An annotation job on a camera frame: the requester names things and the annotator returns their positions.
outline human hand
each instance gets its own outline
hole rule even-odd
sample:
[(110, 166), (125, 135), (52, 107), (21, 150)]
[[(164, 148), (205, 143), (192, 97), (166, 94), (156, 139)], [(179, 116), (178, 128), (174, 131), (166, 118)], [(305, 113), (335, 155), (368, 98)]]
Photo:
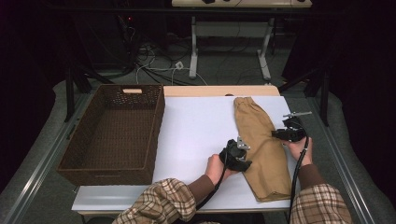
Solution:
[[(298, 142), (294, 142), (294, 143), (286, 141), (286, 140), (282, 140), (282, 144), (287, 146), (290, 150), (291, 156), (295, 160), (298, 160), (300, 158), (301, 152), (303, 151), (305, 139), (306, 138), (303, 138), (302, 140), (300, 140)], [(306, 153), (305, 153), (305, 156), (301, 163), (301, 166), (305, 166), (308, 164), (313, 164), (313, 162), (312, 162), (312, 138), (308, 138), (308, 148), (306, 150)]]
[[(219, 183), (223, 168), (224, 168), (224, 164), (222, 163), (218, 154), (213, 154), (211, 157), (207, 159), (205, 174), (210, 178), (213, 185), (216, 186)], [(222, 181), (226, 180), (228, 176), (234, 175), (236, 173), (238, 172), (227, 169), (224, 173), (224, 177)]]

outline brown basket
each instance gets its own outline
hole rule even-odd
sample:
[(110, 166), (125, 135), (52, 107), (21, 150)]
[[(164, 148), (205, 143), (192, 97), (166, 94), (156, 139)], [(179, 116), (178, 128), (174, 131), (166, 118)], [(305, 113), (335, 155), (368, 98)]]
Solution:
[(76, 186), (151, 184), (164, 108), (163, 85), (101, 85), (57, 172)]

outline plaid shirt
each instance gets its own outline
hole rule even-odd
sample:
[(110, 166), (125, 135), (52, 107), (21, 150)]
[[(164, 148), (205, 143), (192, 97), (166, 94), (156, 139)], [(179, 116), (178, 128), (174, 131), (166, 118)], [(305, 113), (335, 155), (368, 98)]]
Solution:
[[(195, 214), (195, 206), (195, 200), (183, 182), (165, 179), (149, 186), (113, 224), (170, 224), (178, 218), (188, 221)], [(304, 189), (297, 195), (291, 223), (351, 223), (351, 217), (340, 192), (323, 184)]]

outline black handheld controller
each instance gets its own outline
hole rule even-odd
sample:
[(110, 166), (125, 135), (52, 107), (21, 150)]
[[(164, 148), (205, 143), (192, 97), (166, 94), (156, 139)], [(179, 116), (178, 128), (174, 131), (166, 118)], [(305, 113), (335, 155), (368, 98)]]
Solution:
[(251, 161), (245, 161), (246, 149), (248, 148), (243, 149), (239, 146), (241, 145), (238, 145), (235, 140), (229, 140), (227, 147), (220, 152), (219, 157), (228, 169), (245, 172), (249, 168)]
[(287, 129), (276, 129), (276, 131), (272, 131), (273, 137), (291, 142), (298, 142), (306, 136), (299, 118), (291, 117), (283, 120), (283, 123)]

